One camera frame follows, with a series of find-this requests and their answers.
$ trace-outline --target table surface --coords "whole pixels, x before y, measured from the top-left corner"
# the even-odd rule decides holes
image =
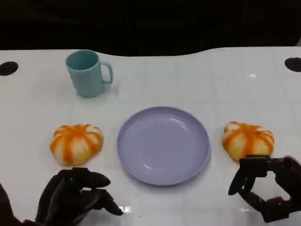
[[[264,125],[275,136],[273,156],[301,158],[301,73],[284,61],[301,48],[219,48],[172,57],[99,54],[112,64],[115,80],[102,95],[79,97],[65,68],[73,50],[0,51],[0,64],[19,69],[0,77],[0,182],[20,220],[34,219],[41,192],[61,169],[49,143],[62,124],[93,124],[104,134],[102,151],[85,164],[111,180],[108,191],[127,210],[122,217],[92,211],[82,226],[261,226],[260,214],[238,196],[227,196],[238,169],[221,146],[230,121]],[[173,106],[190,112],[206,127],[212,145],[208,168],[179,186],[149,186],[121,167],[116,138],[137,111]],[[273,174],[254,191],[263,198],[287,197]],[[296,226],[301,214],[270,223]]]

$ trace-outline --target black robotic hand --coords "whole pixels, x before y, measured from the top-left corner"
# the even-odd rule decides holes
[[[292,157],[272,159],[268,156],[247,156],[240,160],[240,169],[229,188],[229,195],[239,195],[255,210],[259,211],[266,223],[288,218],[289,214],[301,210],[301,166]],[[289,195],[289,200],[275,197],[267,201],[251,189],[256,177],[266,177],[268,171],[275,173],[275,181]]]
[[[87,168],[61,170],[47,184],[40,198],[36,222],[21,224],[11,209],[9,198],[0,184],[0,222],[6,226],[75,226],[90,210],[106,209],[114,215],[123,212],[110,194],[99,187],[110,184],[110,180]]]

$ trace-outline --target plate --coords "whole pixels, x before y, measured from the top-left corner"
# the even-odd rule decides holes
[[[204,126],[191,114],[153,107],[134,114],[119,131],[117,151],[124,169],[152,185],[170,186],[199,173],[210,158]]]

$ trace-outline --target orange pumpkin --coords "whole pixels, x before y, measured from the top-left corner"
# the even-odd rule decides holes
[[[64,165],[79,165],[101,150],[103,135],[92,125],[63,125],[58,128],[50,144],[53,156]]]
[[[222,146],[235,161],[248,154],[271,155],[274,137],[271,131],[261,126],[232,121],[224,129]]]

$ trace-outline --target mug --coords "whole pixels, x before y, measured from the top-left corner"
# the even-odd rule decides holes
[[[91,50],[79,50],[66,59],[66,67],[77,93],[82,97],[95,97],[104,92],[104,84],[112,84],[113,69],[110,63],[100,61]],[[110,80],[104,81],[100,65],[106,65]]]

